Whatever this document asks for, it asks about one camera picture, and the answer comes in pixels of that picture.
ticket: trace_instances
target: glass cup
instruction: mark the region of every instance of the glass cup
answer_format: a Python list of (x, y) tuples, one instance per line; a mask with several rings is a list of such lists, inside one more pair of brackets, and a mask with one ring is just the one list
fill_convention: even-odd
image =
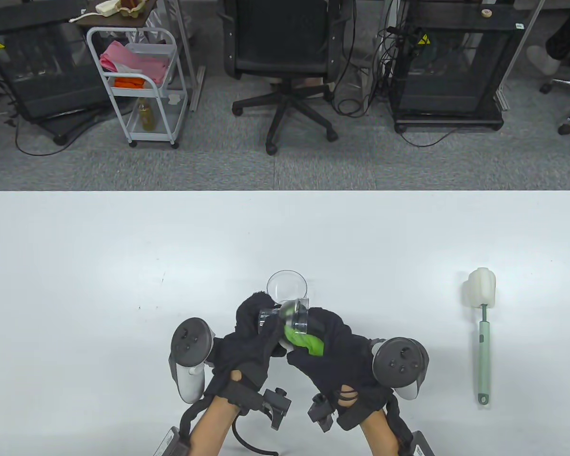
[(277, 309), (263, 309), (257, 317), (257, 330), (264, 326), (264, 322), (271, 315), (285, 322), (285, 326), (298, 334), (306, 334), (308, 329), (308, 298), (292, 299), (281, 302)]
[(266, 284), (266, 293), (274, 302), (281, 303), (305, 298), (308, 293), (308, 285), (302, 274), (291, 269), (283, 269), (270, 276)]

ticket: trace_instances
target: gray carpet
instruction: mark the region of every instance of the gray carpet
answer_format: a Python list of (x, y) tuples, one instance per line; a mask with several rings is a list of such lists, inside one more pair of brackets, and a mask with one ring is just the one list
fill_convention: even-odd
[[(357, 44), (376, 30), (378, 2), (359, 2)], [(231, 102), (268, 91), (259, 78), (234, 81), (222, 67), (220, 22), (211, 2), (190, 3), (199, 27), (194, 56), (207, 65), (196, 113), (189, 113), (179, 150), (161, 143), (127, 146), (119, 124), (109, 120), (68, 150), (34, 158), (14, 147), (14, 128), (0, 116), (0, 190), (529, 190), (570, 189), (570, 135), (556, 125), (570, 109), (570, 93), (537, 91), (542, 79), (522, 55), (506, 91), (511, 110), (497, 133), (461, 132), (429, 148), (416, 148), (394, 134), (384, 106), (361, 119), (339, 117), (322, 100), (313, 106), (340, 135), (289, 112), (279, 131), (279, 152), (264, 151), (274, 111), (234, 117)], [(561, 22), (563, 11), (541, 15), (530, 44), (541, 43)], [(442, 132), (408, 133), (430, 143)], [(23, 124), (20, 146), (49, 152), (55, 145)]]

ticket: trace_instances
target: forearm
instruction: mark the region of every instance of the forearm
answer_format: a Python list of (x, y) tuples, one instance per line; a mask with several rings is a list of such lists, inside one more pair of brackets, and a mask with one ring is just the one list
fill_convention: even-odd
[[(352, 407), (357, 401), (357, 393), (352, 392), (352, 388), (348, 385), (342, 385), (341, 395), (352, 400), (338, 401), (340, 406)], [(387, 423), (387, 415), (385, 415), (384, 410), (372, 413), (359, 426), (365, 435), (368, 445), (370, 445), (372, 456), (398, 456), (399, 443)]]
[(189, 456), (218, 456), (239, 409), (228, 399), (215, 397), (190, 435)]

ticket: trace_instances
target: white shoe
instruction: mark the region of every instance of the white shoe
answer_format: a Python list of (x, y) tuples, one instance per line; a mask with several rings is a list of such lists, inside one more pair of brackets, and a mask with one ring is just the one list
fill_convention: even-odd
[(541, 46), (530, 46), (526, 49), (526, 56), (532, 65), (545, 76), (553, 76), (559, 69), (560, 61), (547, 54)]

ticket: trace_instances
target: black office chair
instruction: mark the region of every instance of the black office chair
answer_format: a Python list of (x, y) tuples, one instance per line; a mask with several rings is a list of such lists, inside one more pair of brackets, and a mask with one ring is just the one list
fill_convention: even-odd
[(339, 76), (344, 26), (351, 14), (352, 0), (218, 0), (226, 73), (236, 79), (252, 74), (282, 80), (274, 93), (232, 104), (233, 115), (277, 105), (266, 137), (268, 155), (276, 154), (273, 139), (290, 106), (324, 126), (328, 141), (338, 139), (331, 123), (303, 102), (317, 94), (331, 102), (329, 86), (293, 88), (292, 80), (321, 77), (329, 83)]

